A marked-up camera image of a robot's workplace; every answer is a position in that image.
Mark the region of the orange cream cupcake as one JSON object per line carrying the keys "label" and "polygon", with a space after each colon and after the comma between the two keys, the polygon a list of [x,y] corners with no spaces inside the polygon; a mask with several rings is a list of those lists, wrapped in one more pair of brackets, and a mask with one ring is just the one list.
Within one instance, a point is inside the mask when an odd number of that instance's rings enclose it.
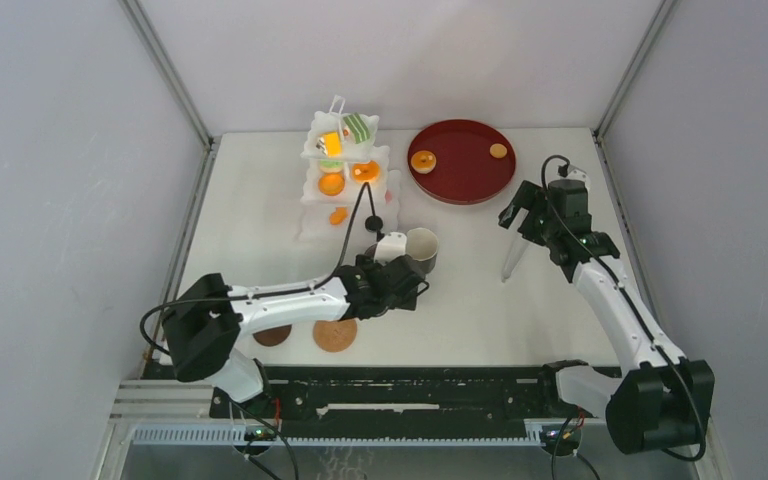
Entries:
{"label": "orange cream cupcake", "polygon": [[432,151],[419,150],[411,155],[409,164],[414,172],[425,175],[431,173],[435,169],[437,165],[437,157]]}

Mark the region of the black cookie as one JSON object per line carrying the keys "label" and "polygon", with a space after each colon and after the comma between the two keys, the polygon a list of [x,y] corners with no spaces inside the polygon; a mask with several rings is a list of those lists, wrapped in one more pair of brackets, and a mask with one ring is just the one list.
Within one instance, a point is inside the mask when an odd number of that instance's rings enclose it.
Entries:
{"label": "black cookie", "polygon": [[383,229],[383,220],[377,215],[370,215],[365,219],[364,227],[369,232],[381,232]]}

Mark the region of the red round tray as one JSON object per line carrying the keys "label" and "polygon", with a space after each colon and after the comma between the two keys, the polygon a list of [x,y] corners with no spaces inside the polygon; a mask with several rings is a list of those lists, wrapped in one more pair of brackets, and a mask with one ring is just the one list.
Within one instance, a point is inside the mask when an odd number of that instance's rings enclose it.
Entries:
{"label": "red round tray", "polygon": [[[489,154],[494,143],[504,144],[508,155],[495,159]],[[435,169],[422,175],[409,164],[419,150],[432,151]],[[511,142],[497,129],[484,123],[451,119],[431,124],[411,141],[406,154],[408,171],[421,191],[452,205],[475,205],[492,199],[513,180],[517,156]]]}

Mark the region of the dark brown coaster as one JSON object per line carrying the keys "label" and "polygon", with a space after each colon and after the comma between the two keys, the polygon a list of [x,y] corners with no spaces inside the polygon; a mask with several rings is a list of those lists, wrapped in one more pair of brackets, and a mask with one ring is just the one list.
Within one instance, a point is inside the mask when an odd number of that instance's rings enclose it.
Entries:
{"label": "dark brown coaster", "polygon": [[264,347],[275,347],[288,339],[292,332],[290,325],[262,330],[253,334],[254,340]]}

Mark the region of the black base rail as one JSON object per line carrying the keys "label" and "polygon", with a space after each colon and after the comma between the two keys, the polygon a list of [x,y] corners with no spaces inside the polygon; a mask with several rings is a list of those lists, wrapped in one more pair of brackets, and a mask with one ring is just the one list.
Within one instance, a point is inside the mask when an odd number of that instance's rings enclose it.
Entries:
{"label": "black base rail", "polygon": [[528,421],[577,417],[525,367],[269,366],[263,399],[242,409],[296,439],[523,439]]}

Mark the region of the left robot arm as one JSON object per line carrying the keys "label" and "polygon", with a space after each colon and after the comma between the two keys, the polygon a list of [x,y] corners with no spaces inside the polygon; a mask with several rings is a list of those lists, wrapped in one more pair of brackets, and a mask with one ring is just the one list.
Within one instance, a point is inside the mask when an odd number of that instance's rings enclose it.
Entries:
{"label": "left robot arm", "polygon": [[359,255],[321,279],[272,289],[230,286],[220,274],[208,274],[180,299],[159,307],[165,354],[177,381],[206,381],[246,415],[258,417],[270,409],[273,392],[262,364],[237,348],[240,337],[412,310],[428,287],[421,266],[407,255],[385,263]]}

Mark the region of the white tiered dessert stand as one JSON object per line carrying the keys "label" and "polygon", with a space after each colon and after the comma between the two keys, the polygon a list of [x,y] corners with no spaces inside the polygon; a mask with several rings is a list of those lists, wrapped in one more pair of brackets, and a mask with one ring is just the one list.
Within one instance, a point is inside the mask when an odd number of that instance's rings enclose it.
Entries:
{"label": "white tiered dessert stand", "polygon": [[[343,97],[336,95],[327,110],[316,111],[303,143],[301,158],[308,163],[308,167],[300,198],[302,217],[298,239],[301,241],[318,242],[341,237],[348,228],[352,209],[355,207],[361,188],[365,185],[370,188],[370,192],[364,195],[358,207],[355,226],[362,229],[365,219],[370,215],[381,217],[385,230],[394,230],[398,225],[401,174],[390,168],[391,149],[386,145],[380,145],[377,141],[379,117],[359,113],[370,128],[371,139],[362,144],[355,144],[343,135],[342,117],[358,112],[346,110],[345,103],[346,100]],[[326,158],[315,144],[320,135],[331,131],[342,133],[343,150],[338,157]],[[324,174],[318,168],[320,160],[344,163],[344,171],[341,174],[345,177],[346,185],[339,195],[329,197],[319,192],[317,182]],[[381,175],[377,182],[358,184],[353,181],[349,173],[350,167],[355,163],[366,163],[370,160],[376,161],[381,167]],[[393,195],[390,203],[385,202],[385,194],[388,190]],[[336,207],[346,207],[349,217],[341,225],[332,226],[328,218]]]}

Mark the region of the yellow cake slice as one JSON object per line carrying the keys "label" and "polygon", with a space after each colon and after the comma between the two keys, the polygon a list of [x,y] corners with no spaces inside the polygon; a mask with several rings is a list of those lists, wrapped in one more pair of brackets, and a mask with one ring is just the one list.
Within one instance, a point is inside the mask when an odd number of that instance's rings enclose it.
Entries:
{"label": "yellow cake slice", "polygon": [[315,146],[326,158],[338,157],[343,150],[342,133],[339,131],[323,133],[317,138]]}

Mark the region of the green donut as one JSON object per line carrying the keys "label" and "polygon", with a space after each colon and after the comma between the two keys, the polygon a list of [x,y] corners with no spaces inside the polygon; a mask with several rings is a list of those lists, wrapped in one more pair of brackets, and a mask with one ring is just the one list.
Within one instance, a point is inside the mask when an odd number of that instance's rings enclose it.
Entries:
{"label": "green donut", "polygon": [[325,174],[341,174],[344,171],[344,163],[342,161],[320,160],[318,168]]}

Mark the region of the black mug white inside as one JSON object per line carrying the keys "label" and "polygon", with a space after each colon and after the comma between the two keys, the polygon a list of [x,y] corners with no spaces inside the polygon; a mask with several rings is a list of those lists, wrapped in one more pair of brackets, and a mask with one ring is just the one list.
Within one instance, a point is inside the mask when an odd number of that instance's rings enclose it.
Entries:
{"label": "black mug white inside", "polygon": [[425,274],[433,271],[439,252],[437,235],[427,228],[413,228],[406,233],[405,253],[416,261]]}

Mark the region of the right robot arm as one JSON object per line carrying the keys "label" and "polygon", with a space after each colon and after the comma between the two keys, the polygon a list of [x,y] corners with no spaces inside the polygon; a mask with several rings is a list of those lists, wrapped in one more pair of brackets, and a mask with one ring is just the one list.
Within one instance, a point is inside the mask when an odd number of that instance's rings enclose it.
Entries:
{"label": "right robot arm", "polygon": [[706,451],[706,433],[715,376],[704,360],[691,361],[670,340],[643,304],[605,232],[592,228],[588,190],[581,180],[547,185],[524,181],[499,224],[526,216],[518,234],[547,248],[550,260],[584,298],[605,332],[621,375],[610,377],[582,360],[544,367],[538,402],[552,416],[579,407],[605,420],[614,445],[624,454],[697,445]]}

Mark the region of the tan macaron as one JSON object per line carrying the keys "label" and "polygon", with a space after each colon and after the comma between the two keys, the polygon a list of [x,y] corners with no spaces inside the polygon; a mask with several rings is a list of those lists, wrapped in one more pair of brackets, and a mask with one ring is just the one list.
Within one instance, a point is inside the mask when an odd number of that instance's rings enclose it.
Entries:
{"label": "tan macaron", "polygon": [[503,159],[508,155],[508,148],[501,143],[494,143],[489,148],[489,154],[495,159]]}

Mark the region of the metal tongs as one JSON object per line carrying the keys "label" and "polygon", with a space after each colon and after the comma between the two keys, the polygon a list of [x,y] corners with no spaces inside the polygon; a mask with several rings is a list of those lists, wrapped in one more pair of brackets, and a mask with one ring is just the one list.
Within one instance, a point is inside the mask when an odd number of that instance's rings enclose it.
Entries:
{"label": "metal tongs", "polygon": [[520,236],[516,236],[512,240],[502,266],[501,281],[503,283],[506,283],[511,278],[513,272],[521,262],[526,250],[530,245],[531,243],[528,240]]}

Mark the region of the green striped cake slice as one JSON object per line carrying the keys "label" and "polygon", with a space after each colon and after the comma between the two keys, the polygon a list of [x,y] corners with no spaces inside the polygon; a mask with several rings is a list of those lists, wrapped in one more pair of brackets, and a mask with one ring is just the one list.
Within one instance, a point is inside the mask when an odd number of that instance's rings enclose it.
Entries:
{"label": "green striped cake slice", "polygon": [[355,144],[362,144],[371,139],[371,131],[359,113],[350,113],[342,117],[343,135]]}

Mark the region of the orange donut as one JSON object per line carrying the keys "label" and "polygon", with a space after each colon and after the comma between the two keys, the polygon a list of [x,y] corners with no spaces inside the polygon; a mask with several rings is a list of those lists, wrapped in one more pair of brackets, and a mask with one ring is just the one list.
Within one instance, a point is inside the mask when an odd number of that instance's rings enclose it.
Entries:
{"label": "orange donut", "polygon": [[373,160],[366,163],[355,163],[350,167],[350,176],[358,184],[375,184],[381,175],[380,165]]}

